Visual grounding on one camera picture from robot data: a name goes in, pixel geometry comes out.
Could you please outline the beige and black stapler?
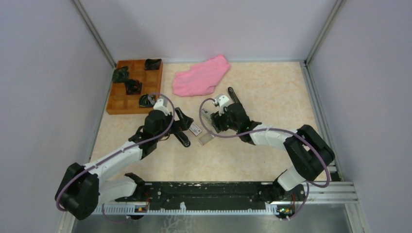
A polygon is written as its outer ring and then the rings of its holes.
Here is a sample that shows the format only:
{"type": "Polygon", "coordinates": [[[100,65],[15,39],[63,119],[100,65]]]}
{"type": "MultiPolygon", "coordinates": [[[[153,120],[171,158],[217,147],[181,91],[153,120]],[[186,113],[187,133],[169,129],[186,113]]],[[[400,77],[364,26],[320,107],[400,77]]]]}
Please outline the beige and black stapler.
{"type": "Polygon", "coordinates": [[[211,118],[212,112],[210,112],[209,110],[207,110],[205,108],[202,108],[201,109],[201,114],[202,114],[202,117],[204,118],[204,120],[206,120],[206,122],[210,126],[214,127],[214,123],[213,123],[212,118],[211,118]]]}

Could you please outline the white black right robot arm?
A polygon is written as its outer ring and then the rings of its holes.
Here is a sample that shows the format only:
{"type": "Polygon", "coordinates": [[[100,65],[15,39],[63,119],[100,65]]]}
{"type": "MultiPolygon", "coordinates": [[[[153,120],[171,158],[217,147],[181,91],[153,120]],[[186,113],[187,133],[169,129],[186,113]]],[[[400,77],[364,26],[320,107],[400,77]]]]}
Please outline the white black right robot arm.
{"type": "Polygon", "coordinates": [[[291,196],[300,183],[314,181],[335,159],[333,150],[310,125],[296,131],[274,128],[250,120],[240,103],[224,107],[223,112],[211,113],[210,120],[217,133],[233,130],[245,143],[274,147],[288,154],[292,166],[275,179],[270,191],[279,200],[291,196]]]}

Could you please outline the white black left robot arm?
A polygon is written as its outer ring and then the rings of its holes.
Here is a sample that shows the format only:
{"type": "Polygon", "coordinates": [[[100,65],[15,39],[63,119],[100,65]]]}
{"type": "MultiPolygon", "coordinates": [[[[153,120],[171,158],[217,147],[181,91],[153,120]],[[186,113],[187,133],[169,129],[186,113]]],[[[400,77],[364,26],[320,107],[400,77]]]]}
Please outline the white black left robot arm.
{"type": "Polygon", "coordinates": [[[111,177],[147,157],[164,137],[174,135],[183,146],[190,146],[184,132],[193,122],[193,118],[178,107],[168,114],[150,111],[144,124],[114,152],[94,162],[73,163],[67,168],[55,194],[56,207],[83,220],[106,202],[123,197],[134,201],[143,199],[146,188],[136,181],[135,175],[124,175],[118,180],[111,177]]]}

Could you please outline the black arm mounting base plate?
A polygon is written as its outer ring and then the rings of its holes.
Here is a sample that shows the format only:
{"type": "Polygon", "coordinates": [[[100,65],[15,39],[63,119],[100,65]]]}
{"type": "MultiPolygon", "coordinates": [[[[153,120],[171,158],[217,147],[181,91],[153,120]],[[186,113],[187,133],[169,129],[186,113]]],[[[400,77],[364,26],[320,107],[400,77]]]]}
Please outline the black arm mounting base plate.
{"type": "Polygon", "coordinates": [[[290,191],[272,182],[146,182],[117,202],[149,203],[149,210],[247,211],[264,210],[273,201],[302,201],[303,185],[290,191]]]}

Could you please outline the red white staple box sleeve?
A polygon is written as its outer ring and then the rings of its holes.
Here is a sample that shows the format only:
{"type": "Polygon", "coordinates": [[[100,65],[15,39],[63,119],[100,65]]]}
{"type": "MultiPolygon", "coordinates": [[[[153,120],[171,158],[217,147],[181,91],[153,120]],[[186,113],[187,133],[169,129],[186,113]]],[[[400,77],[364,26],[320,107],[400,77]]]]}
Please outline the red white staple box sleeve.
{"type": "Polygon", "coordinates": [[[189,127],[190,132],[192,132],[195,136],[198,136],[202,133],[202,130],[195,124],[192,123],[189,127]]]}

